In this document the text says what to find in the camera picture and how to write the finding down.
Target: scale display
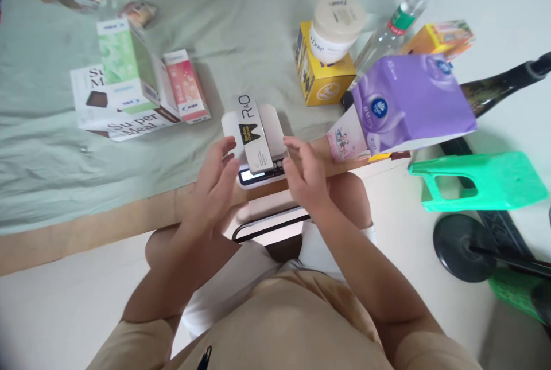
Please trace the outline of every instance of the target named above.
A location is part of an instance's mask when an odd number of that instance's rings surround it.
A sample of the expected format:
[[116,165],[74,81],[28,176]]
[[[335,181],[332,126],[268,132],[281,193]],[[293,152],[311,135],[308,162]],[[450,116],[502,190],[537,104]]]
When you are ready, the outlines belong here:
[[248,169],[243,169],[239,172],[239,181],[242,185],[251,185],[255,182],[268,180],[270,178],[278,177],[284,174],[285,172],[283,171],[283,159],[278,159],[274,161],[274,169],[271,171],[261,172],[253,175]]

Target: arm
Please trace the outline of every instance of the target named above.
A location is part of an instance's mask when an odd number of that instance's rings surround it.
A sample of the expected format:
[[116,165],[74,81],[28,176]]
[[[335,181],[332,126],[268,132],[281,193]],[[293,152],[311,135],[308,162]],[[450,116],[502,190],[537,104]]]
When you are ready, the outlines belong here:
[[411,332],[442,333],[421,297],[396,267],[349,221],[329,198],[323,163],[306,142],[285,138],[301,158],[303,174],[284,160],[289,189],[316,223],[358,300],[370,313],[391,363]]
[[170,241],[164,262],[156,263],[130,297],[122,320],[166,320],[173,331],[193,292],[200,286],[209,262],[208,247],[214,225],[228,211],[239,162],[233,154],[233,137],[214,144],[199,171],[184,221]]

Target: hand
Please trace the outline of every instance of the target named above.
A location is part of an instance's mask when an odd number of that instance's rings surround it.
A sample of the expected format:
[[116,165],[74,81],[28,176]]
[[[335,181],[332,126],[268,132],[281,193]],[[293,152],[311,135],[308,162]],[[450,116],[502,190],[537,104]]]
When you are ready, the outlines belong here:
[[229,211],[239,161],[228,152],[235,148],[235,138],[225,137],[210,147],[199,170],[199,178],[191,204],[186,208],[184,223],[187,229],[205,233]]
[[329,199],[325,180],[325,167],[308,142],[295,137],[284,137],[284,144],[298,154],[302,162],[302,175],[291,158],[283,160],[291,196],[308,212]]

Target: product packaging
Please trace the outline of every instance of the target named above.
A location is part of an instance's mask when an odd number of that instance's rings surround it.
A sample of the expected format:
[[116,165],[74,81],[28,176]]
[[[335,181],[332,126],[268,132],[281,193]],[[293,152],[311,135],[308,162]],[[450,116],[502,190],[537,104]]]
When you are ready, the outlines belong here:
[[250,173],[255,175],[274,169],[256,101],[249,95],[238,96],[235,112]]
[[465,20],[428,23],[407,42],[400,54],[442,53],[448,61],[472,46],[475,36]]
[[165,54],[177,109],[184,121],[195,124],[211,118],[199,79],[185,50]]
[[157,8],[143,2],[132,1],[119,12],[119,17],[128,18],[135,26],[145,28],[157,15]]
[[306,106],[336,104],[356,76],[354,62],[349,54],[336,63],[326,64],[316,59],[309,47],[310,25],[310,22],[300,23],[295,54]]
[[152,56],[135,26],[127,18],[98,23],[98,40],[105,84],[120,94],[117,107],[130,115],[157,108]]
[[356,0],[320,0],[310,27],[310,50],[324,63],[341,60],[367,22],[367,14]]
[[159,105],[129,115],[118,107],[121,93],[117,85],[105,84],[103,65],[71,71],[78,127],[119,142],[180,123],[178,112],[171,105],[174,99],[170,84],[166,86],[166,69],[159,68],[158,75],[160,81],[165,80],[160,83]]
[[352,95],[354,106],[327,134],[336,161],[418,149],[477,129],[441,54],[383,57]]

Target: shorts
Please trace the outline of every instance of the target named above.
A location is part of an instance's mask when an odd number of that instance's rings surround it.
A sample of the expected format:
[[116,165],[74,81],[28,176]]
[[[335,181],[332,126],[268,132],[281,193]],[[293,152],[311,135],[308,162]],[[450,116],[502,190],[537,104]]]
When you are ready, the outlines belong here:
[[[361,232],[376,244],[373,226]],[[270,257],[263,245],[255,241],[244,242],[234,256],[193,293],[181,323],[193,340],[239,307],[260,281],[288,270],[319,271],[346,283],[317,225],[308,220],[302,225],[298,259],[280,264]]]

